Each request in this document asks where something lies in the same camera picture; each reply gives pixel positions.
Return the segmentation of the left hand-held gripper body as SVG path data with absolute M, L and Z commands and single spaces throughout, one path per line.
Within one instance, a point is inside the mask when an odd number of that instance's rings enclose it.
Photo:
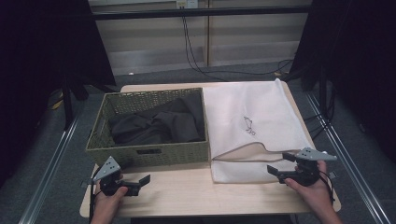
M 121 168 L 110 156 L 92 177 L 92 194 L 103 193 L 106 196 L 123 195 L 125 187 L 121 185 Z

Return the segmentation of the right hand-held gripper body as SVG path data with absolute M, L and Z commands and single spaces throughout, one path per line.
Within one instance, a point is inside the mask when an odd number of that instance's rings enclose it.
M 336 161 L 337 157 L 327 152 L 305 147 L 294 155 L 297 163 L 297 176 L 294 180 L 302 186 L 308 187 L 316 183 L 319 178 L 318 161 Z

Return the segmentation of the green woven basket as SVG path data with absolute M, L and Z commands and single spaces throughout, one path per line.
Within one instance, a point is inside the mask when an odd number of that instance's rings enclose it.
M 163 105 L 191 93 L 200 93 L 204 110 L 205 140 L 189 143 L 156 144 L 140 146 L 116 146 L 110 133 L 109 121 L 116 116 L 145 111 Z M 201 88 L 134 91 L 107 93 L 101 103 L 92 128 L 86 153 L 96 164 L 102 165 L 112 156 L 122 166 L 161 166 L 208 161 L 208 136 L 205 105 Z

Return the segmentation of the dark cloth garment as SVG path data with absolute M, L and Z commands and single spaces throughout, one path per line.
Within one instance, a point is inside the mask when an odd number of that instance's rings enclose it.
M 189 143 L 205 140 L 202 97 L 191 93 L 145 111 L 109 121 L 116 146 Z

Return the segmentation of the white mesh laundry bag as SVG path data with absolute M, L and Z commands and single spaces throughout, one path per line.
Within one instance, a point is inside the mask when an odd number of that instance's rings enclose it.
M 294 164 L 282 154 L 313 146 L 286 84 L 278 79 L 205 87 L 204 102 L 216 183 L 276 182 L 268 166 L 292 171 Z

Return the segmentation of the person's left hand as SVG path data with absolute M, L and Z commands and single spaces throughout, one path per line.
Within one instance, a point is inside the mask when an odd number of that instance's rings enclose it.
M 128 189 L 126 187 L 120 187 L 114 195 L 106 196 L 101 190 L 100 182 L 97 182 L 94 191 L 93 214 L 101 219 L 113 218 L 117 214 L 121 201 L 127 191 Z

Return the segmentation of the person's right hand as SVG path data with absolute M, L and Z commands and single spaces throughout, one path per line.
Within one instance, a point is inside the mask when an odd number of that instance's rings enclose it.
M 333 210 L 328 185 L 323 180 L 319 179 L 308 187 L 300 185 L 291 178 L 286 178 L 285 183 L 303 198 L 312 211 Z

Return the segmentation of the black metal stand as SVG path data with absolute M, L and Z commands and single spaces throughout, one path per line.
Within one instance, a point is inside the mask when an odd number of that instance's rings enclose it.
M 65 123 L 64 129 L 68 130 L 74 120 L 72 99 L 71 99 L 71 91 L 68 83 L 67 75 L 63 77 L 63 85 L 62 85 L 62 93 L 63 93 L 63 102 L 64 102 L 64 115 L 65 115 Z

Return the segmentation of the black curtain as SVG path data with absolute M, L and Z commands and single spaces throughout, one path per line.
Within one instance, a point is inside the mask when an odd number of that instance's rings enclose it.
M 325 76 L 396 163 L 396 0 L 312 0 L 289 79 Z
M 89 0 L 0 0 L 0 188 L 35 136 L 50 95 L 113 85 Z

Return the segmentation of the black horizontal bar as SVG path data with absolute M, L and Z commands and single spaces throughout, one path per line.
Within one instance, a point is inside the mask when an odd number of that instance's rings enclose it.
M 164 9 L 125 12 L 97 12 L 92 13 L 95 21 L 159 19 L 159 18 L 187 18 L 205 16 L 232 15 L 261 15 L 261 14 L 293 14 L 308 13 L 311 6 L 284 7 L 221 7 L 221 8 L 193 8 L 193 9 Z

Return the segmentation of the metal floor rail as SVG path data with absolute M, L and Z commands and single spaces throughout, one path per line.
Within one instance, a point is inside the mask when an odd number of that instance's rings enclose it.
M 78 126 L 79 117 L 75 117 L 68 128 L 63 132 L 63 135 L 55 148 L 54 154 L 52 155 L 49 165 L 46 168 L 44 175 L 42 176 L 38 187 L 36 188 L 33 196 L 27 204 L 18 224 L 35 224 L 36 219 L 40 213 L 43 203 L 50 190 L 50 184 L 55 177 L 55 174 L 60 166 L 60 162 L 64 157 L 68 145 L 74 135 L 75 129 Z
M 362 176 L 360 170 L 352 160 L 347 152 L 347 148 L 340 139 L 338 133 L 332 124 L 324 118 L 324 115 L 319 111 L 319 102 L 313 93 L 306 94 L 307 101 L 311 105 L 315 115 L 318 117 L 319 123 L 324 129 L 327 137 L 329 138 L 333 149 L 337 154 L 337 158 L 343 163 L 346 171 L 361 196 L 366 208 L 374 218 L 376 224 L 391 224 L 389 216 L 386 214 L 381 202 L 375 196 L 366 180 Z

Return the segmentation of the white wall socket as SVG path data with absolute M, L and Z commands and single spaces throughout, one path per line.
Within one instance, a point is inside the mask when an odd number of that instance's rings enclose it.
M 196 9 L 198 8 L 198 0 L 176 0 L 177 9 L 187 8 Z

